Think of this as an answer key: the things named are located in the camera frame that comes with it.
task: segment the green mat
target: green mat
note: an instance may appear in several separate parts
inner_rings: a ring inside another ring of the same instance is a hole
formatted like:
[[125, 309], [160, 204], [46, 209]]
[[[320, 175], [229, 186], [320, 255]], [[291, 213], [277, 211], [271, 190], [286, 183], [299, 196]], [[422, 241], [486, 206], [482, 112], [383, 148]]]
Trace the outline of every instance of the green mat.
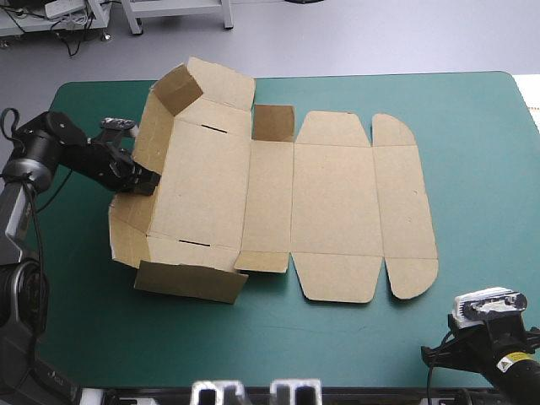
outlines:
[[[151, 83], [66, 84], [52, 108], [94, 136], [104, 116], [139, 120]], [[435, 285], [398, 301], [383, 269], [370, 304], [316, 303], [304, 299], [291, 262], [286, 275], [252, 275], [235, 305], [136, 291], [135, 270], [111, 260], [112, 194], [74, 174], [41, 215], [51, 280], [45, 360], [86, 386], [267, 386], [286, 377], [423, 386], [419, 348], [439, 343], [457, 294], [519, 289], [530, 300], [527, 325], [540, 324], [540, 137], [511, 76], [265, 78], [256, 102], [293, 104], [297, 131], [310, 110], [352, 111], [366, 129], [386, 112], [410, 126], [440, 253]], [[434, 384], [486, 382], [437, 370]]]

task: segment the cardboard flap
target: cardboard flap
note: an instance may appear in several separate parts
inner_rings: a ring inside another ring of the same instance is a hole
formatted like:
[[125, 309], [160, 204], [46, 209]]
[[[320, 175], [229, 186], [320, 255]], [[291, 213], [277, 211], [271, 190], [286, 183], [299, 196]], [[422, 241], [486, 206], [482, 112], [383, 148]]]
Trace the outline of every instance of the cardboard flap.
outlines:
[[375, 114], [371, 123], [373, 146], [416, 145], [413, 132], [403, 122], [388, 114]]
[[392, 293], [401, 300], [409, 300], [425, 292], [439, 270], [437, 259], [387, 258], [386, 271]]
[[373, 151], [385, 257], [437, 258], [418, 147]]
[[222, 246], [203, 246], [178, 240], [148, 236], [148, 250], [152, 262], [188, 264], [233, 272], [238, 249]]
[[386, 268], [392, 293], [410, 299], [435, 281], [438, 269], [419, 148], [393, 116], [375, 116], [372, 128]]
[[217, 132], [251, 138], [251, 113], [204, 98], [195, 100], [176, 120], [190, 122]]
[[156, 192], [152, 196], [117, 193], [109, 206], [109, 215], [146, 234], [149, 230], [158, 190], [159, 188], [156, 188]]
[[251, 142], [243, 251], [290, 251], [293, 144]]
[[293, 253], [309, 300], [366, 303], [373, 299], [382, 257]]
[[254, 78], [196, 57], [190, 57], [187, 69], [197, 80], [205, 99], [251, 111], [255, 95]]
[[148, 170], [163, 173], [174, 117], [153, 91], [148, 94], [133, 159]]
[[331, 111], [308, 112], [296, 143], [364, 148], [371, 146], [356, 114]]
[[113, 260], [138, 267], [141, 260], [149, 260], [146, 235], [109, 213], [109, 238]]
[[215, 268], [141, 262], [135, 288], [234, 304], [246, 280], [245, 274]]
[[175, 121], [149, 233], [240, 250], [250, 142]]
[[242, 251], [235, 269], [250, 272], [286, 273], [289, 254], [276, 251]]
[[189, 73], [186, 65], [174, 68], [158, 80], [152, 88], [152, 93], [172, 116], [203, 95], [203, 91]]
[[253, 138], [258, 141], [293, 142], [294, 107], [255, 104]]

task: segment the white shelf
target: white shelf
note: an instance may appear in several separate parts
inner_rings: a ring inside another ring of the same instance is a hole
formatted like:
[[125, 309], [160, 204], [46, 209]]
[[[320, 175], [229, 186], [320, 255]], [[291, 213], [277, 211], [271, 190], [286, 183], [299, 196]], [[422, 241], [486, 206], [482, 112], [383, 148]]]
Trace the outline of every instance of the white shelf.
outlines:
[[148, 17], [168, 17], [171, 15], [221, 13], [224, 27], [233, 28], [230, 0], [143, 0], [132, 2], [121, 0], [127, 22], [132, 33], [143, 33], [141, 20]]
[[[105, 28], [109, 24], [109, 17], [111, 12], [111, 3], [106, 5], [100, 5], [98, 0], [89, 0], [89, 5], [94, 11], [95, 15], [94, 21], [92, 22], [91, 29]], [[45, 9], [36, 9], [33, 11], [39, 15], [45, 15]], [[36, 31], [48, 31], [51, 29], [51, 26], [54, 24], [54, 21], [40, 19], [38, 17], [26, 16], [23, 19], [17, 19], [14, 16], [14, 13], [11, 13], [13, 18], [26, 32], [36, 32]], [[83, 27], [79, 25], [72, 25], [68, 23], [60, 23], [54, 26], [54, 30], [81, 30]], [[21, 35], [19, 27], [9, 18], [7, 13], [4, 10], [0, 10], [0, 37], [9, 36], [9, 35]]]
[[208, 14], [221, 11], [220, 0], [148, 0], [132, 3], [138, 18], [169, 15]]

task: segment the black cable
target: black cable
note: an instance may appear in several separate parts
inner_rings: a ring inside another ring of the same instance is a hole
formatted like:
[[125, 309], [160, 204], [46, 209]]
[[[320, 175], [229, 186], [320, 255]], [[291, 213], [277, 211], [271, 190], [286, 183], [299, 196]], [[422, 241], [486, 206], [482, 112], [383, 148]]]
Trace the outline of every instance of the black cable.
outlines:
[[56, 196], [58, 195], [58, 193], [62, 190], [62, 188], [66, 185], [66, 183], [68, 182], [69, 180], [69, 177], [71, 176], [71, 174], [73, 173], [73, 170], [70, 170], [66, 177], [64, 177], [64, 180], [62, 180], [62, 183], [60, 183], [60, 186], [58, 186], [58, 188], [56, 189], [56, 191], [52, 194], [51, 198], [49, 198], [47, 200], [47, 202], [45, 204], [43, 204], [40, 208], [37, 208], [37, 213], [40, 213], [41, 211], [43, 211], [45, 208], [47, 208], [49, 206], [50, 203], [52, 203], [52, 200], [54, 200], [56, 198]]
[[79, 51], [79, 49], [81, 47], [81, 43], [86, 41], [87, 31], [90, 30], [90, 28], [92, 27], [92, 23], [94, 22], [94, 18], [95, 18], [94, 14], [92, 13], [92, 15], [90, 15], [90, 18], [89, 18], [88, 22], [86, 24], [84, 24], [83, 34], [82, 34], [81, 38], [79, 38], [79, 40], [77, 41], [77, 45], [76, 45], [74, 51], [71, 50], [71, 46], [69, 46], [69, 43], [68, 43], [67, 40], [59, 37], [60, 41], [66, 46], [67, 54], [69, 55], [69, 57], [74, 57], [75, 55], [78, 54], [78, 51]]
[[426, 383], [426, 392], [428, 396], [428, 405], [433, 405], [431, 402], [431, 378], [433, 376], [433, 369], [436, 367], [435, 363], [437, 362], [437, 358], [439, 357], [440, 351], [442, 350], [442, 347], [446, 344], [446, 341], [452, 336], [452, 332], [448, 332], [442, 339], [442, 342], [440, 342], [440, 346], [435, 351], [435, 356], [433, 356], [433, 360], [431, 360], [431, 363], [429, 363], [429, 370], [428, 370], [428, 380]]
[[3, 9], [3, 10], [6, 10], [6, 11], [11, 11], [12, 13], [16, 13], [17, 15], [29, 15], [29, 16], [32, 16], [32, 17], [36, 17], [38, 19], [48, 19], [45, 15], [32, 13], [31, 11], [22, 10], [20, 8], [13, 8], [13, 7], [9, 7], [9, 6], [4, 6], [3, 4], [0, 4], [0, 8]]
[[[9, 128], [11, 130], [11, 136], [9, 136], [6, 133], [6, 116], [8, 116], [8, 113], [13, 113], [13, 122], [11, 123], [11, 127]], [[2, 131], [2, 135], [4, 138], [6, 138], [11, 143], [18, 143], [22, 148], [22, 154], [26, 152], [26, 148], [24, 147], [23, 141], [20, 139], [14, 138], [15, 131], [17, 130], [17, 125], [19, 124], [19, 110], [15, 108], [4, 108], [2, 113], [0, 113], [0, 131]]]

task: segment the brown cardboard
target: brown cardboard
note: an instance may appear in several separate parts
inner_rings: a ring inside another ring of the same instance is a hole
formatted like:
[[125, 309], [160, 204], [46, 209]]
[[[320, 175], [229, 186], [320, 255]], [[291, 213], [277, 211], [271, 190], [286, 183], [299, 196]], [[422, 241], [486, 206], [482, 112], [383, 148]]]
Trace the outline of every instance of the brown cardboard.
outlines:
[[431, 286], [439, 266], [419, 148], [393, 116], [375, 115], [372, 129], [386, 270], [392, 293], [410, 299]]
[[293, 142], [294, 107], [256, 104], [254, 125], [258, 141]]
[[289, 253], [311, 300], [369, 302], [381, 261], [393, 294], [437, 273], [413, 133], [355, 114], [312, 111], [294, 137], [290, 105], [256, 105], [252, 78], [190, 59], [151, 89], [134, 159], [162, 177], [151, 197], [118, 194], [111, 252], [135, 288], [227, 303], [247, 276], [284, 273]]
[[135, 288], [234, 302], [255, 81], [196, 58], [148, 95], [134, 159], [162, 177], [152, 197], [117, 194], [112, 256], [138, 267]]
[[373, 153], [359, 118], [308, 113], [294, 146], [292, 251], [306, 297], [369, 302], [382, 238]]
[[292, 251], [311, 300], [368, 302], [384, 256], [392, 293], [422, 294], [438, 260], [418, 146], [396, 118], [312, 111], [294, 146]]

